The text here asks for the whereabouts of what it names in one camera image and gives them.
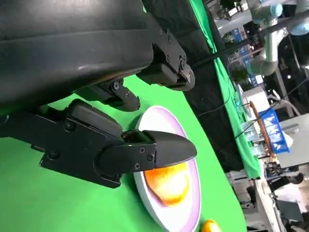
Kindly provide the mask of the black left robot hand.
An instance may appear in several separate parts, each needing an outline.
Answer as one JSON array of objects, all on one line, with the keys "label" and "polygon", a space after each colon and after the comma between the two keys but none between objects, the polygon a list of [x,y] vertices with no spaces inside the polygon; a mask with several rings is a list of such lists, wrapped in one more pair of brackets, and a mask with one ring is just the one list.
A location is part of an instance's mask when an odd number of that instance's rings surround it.
[{"label": "black left robot hand", "polygon": [[3,0],[0,135],[43,153],[43,168],[109,188],[127,173],[184,163],[196,147],[179,135],[123,131],[90,105],[125,112],[140,100],[123,85],[188,91],[195,76],[168,28],[140,0]]}]

